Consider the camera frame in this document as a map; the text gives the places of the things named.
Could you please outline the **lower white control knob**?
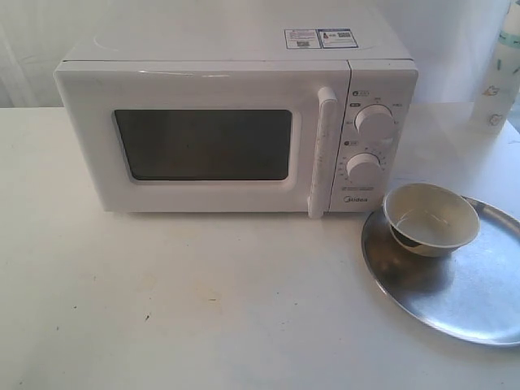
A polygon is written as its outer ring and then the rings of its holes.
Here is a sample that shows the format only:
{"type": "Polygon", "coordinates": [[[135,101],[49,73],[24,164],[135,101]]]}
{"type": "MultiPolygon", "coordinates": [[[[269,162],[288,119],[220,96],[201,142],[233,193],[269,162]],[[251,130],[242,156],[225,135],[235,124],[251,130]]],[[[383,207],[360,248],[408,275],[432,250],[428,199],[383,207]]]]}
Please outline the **lower white control knob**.
{"type": "Polygon", "coordinates": [[[349,182],[358,186],[378,184],[383,173],[378,158],[368,153],[354,155],[347,162],[346,171],[349,182]]]}

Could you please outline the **upper white control knob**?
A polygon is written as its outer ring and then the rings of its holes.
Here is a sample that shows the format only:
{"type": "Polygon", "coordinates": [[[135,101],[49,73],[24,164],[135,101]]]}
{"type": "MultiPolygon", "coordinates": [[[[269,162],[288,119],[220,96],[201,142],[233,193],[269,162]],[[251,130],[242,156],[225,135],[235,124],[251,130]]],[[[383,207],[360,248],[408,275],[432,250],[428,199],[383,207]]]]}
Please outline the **upper white control knob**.
{"type": "Polygon", "coordinates": [[[396,131],[392,112],[380,104],[370,105],[360,110],[354,120],[354,126],[364,141],[393,138],[396,131]]]}

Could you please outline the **white patterned bottle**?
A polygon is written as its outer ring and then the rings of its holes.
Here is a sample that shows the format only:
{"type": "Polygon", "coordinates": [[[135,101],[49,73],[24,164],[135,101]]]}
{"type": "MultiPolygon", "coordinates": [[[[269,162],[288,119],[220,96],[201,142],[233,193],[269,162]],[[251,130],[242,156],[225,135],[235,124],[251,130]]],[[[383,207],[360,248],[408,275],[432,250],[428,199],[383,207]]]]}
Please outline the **white patterned bottle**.
{"type": "Polygon", "coordinates": [[[498,133],[519,92],[519,1],[511,1],[476,95],[470,125],[479,132],[498,133]]]}

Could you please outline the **white microwave door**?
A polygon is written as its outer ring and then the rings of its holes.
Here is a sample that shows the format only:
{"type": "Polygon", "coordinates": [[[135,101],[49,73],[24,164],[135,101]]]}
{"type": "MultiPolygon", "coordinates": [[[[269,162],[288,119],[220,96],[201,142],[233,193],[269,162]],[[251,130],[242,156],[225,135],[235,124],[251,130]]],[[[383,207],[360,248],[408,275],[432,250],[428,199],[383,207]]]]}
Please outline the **white microwave door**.
{"type": "Polygon", "coordinates": [[[114,212],[330,207],[344,60],[66,61],[54,77],[114,212]]]}

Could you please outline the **white control knob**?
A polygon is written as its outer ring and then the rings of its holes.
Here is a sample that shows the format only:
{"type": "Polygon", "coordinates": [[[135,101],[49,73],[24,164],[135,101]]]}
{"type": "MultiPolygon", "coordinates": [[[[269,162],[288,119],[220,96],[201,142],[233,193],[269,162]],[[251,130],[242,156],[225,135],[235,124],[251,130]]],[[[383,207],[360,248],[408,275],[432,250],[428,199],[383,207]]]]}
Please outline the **white control knob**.
{"type": "Polygon", "coordinates": [[[364,141],[393,138],[396,131],[392,112],[380,104],[370,105],[360,110],[354,120],[354,126],[364,141]]]}
{"type": "Polygon", "coordinates": [[[347,162],[346,171],[349,182],[358,186],[378,184],[383,173],[378,158],[368,153],[354,155],[347,162]]]}

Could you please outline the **white microwave oven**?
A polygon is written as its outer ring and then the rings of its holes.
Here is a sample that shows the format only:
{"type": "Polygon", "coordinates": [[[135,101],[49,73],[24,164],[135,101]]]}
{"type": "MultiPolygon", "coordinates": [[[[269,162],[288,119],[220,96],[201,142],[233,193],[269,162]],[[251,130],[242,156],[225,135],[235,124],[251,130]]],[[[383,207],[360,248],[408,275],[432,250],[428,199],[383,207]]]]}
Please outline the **white microwave oven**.
{"type": "Polygon", "coordinates": [[[325,214],[376,210],[386,193],[418,69],[387,21],[367,2],[117,3],[60,64],[319,60],[344,60],[351,70],[325,214]],[[392,112],[393,138],[364,141],[359,136],[354,120],[374,104],[392,112]],[[378,158],[383,171],[378,184],[349,182],[346,164],[362,153],[378,158]]]}

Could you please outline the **round steel tray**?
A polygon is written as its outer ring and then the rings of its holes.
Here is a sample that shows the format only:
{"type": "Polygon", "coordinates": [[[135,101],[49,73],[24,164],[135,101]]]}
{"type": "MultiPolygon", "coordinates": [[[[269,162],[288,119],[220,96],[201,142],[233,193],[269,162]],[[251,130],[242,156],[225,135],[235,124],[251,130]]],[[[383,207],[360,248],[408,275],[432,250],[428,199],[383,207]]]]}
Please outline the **round steel tray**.
{"type": "Polygon", "coordinates": [[[418,321],[475,344],[517,347],[519,221],[485,202],[469,202],[479,234],[450,255],[408,252],[377,210],[362,229],[363,257],[380,290],[418,321]]]}

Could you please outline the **steel bowl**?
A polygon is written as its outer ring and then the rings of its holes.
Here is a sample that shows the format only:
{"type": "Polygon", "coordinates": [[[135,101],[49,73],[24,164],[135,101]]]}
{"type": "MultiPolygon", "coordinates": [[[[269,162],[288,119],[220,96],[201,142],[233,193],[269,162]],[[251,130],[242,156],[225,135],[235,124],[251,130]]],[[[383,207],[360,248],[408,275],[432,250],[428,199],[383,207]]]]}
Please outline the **steel bowl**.
{"type": "Polygon", "coordinates": [[[462,196],[433,184],[395,188],[383,200],[383,214],[396,242],[423,257],[445,257],[479,234],[475,208],[462,196]]]}

